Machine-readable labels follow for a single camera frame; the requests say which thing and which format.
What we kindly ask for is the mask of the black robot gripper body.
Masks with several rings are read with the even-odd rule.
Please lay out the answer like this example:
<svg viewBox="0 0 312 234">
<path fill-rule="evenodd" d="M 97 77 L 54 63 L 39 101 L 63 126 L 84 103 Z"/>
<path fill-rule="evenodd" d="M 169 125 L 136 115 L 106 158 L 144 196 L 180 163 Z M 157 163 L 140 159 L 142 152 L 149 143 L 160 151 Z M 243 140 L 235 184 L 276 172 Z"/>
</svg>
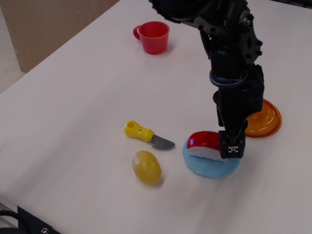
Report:
<svg viewBox="0 0 312 234">
<path fill-rule="evenodd" d="M 223 78 L 213 74 L 213 85 L 218 87 L 213 100 L 223 112 L 226 134 L 230 139 L 236 139 L 247 129 L 247 118 L 262 110 L 264 93 L 262 67 L 252 64 L 236 78 Z"/>
</svg>

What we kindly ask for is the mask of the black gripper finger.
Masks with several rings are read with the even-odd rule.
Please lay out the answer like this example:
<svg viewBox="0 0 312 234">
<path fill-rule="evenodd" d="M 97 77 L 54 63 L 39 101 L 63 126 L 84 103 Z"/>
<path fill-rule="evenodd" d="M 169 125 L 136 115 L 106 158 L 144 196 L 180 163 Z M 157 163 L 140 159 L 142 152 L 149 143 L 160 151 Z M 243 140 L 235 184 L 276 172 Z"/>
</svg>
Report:
<svg viewBox="0 0 312 234">
<path fill-rule="evenodd" d="M 222 159 L 239 158 L 241 159 L 244 155 L 246 145 L 246 135 L 242 132 L 231 142 L 231 139 L 227 136 L 226 131 L 219 131 L 219 148 L 220 156 Z"/>
<path fill-rule="evenodd" d="M 224 127 L 223 112 L 217 107 L 218 125 Z"/>
</svg>

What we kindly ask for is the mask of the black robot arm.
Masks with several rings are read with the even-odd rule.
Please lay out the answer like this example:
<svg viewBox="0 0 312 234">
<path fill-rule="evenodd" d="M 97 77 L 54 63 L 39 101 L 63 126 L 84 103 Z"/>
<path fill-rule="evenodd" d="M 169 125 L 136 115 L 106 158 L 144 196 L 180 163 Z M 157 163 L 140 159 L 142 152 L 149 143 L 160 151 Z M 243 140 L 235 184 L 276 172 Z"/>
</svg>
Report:
<svg viewBox="0 0 312 234">
<path fill-rule="evenodd" d="M 262 42 L 254 32 L 254 17 L 244 0 L 154 0 L 166 20 L 200 31 L 211 62 L 210 81 L 218 88 L 216 104 L 220 155 L 242 158 L 248 117 L 263 106 L 264 75 L 255 60 Z"/>
</svg>

